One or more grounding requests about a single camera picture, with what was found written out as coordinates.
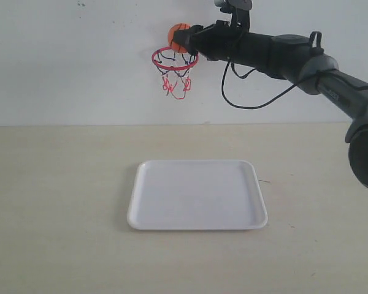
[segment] mini basketball hoop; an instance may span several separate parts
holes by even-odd
[[[186,93],[191,90],[190,73],[199,56],[177,53],[171,47],[164,47],[155,51],[151,60],[161,72],[162,88],[166,91],[166,96],[171,94],[177,100],[184,99]]]

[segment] white wall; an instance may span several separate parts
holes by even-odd
[[[368,0],[253,0],[252,31],[324,33],[342,71],[368,81]],[[150,55],[175,23],[228,19],[212,0],[0,0],[0,125],[345,121],[323,96],[294,91],[258,111],[220,94],[224,64],[202,59],[186,100],[166,97]],[[228,78],[238,104],[289,86],[256,73]]]

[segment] red rim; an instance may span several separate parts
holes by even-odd
[[[153,64],[156,66],[156,67],[159,67],[160,69],[164,69],[164,70],[176,70],[176,71],[180,71],[180,70],[187,70],[187,69],[190,69],[192,67],[194,67],[198,60],[199,60],[199,55],[196,55],[195,57],[195,60],[194,62],[188,64],[187,66],[181,66],[181,67],[174,67],[174,66],[164,66],[160,63],[157,62],[157,60],[155,60],[155,56],[160,53],[160,52],[163,52],[163,51],[167,51],[167,50],[171,50],[171,47],[164,47],[164,48],[161,48],[157,51],[155,51],[153,53],[153,55],[151,56],[151,60],[153,61]]]

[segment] table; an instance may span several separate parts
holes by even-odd
[[[0,127],[0,293],[368,293],[368,190],[348,124]],[[136,232],[150,159],[251,162],[269,223]]]

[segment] robotic arm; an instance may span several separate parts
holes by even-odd
[[[368,83],[339,71],[321,47],[322,34],[268,36],[249,32],[251,0],[215,0],[231,22],[177,31],[174,41],[192,55],[257,69],[271,78],[289,80],[310,95],[325,95],[353,119],[345,141],[354,174],[368,187]]]

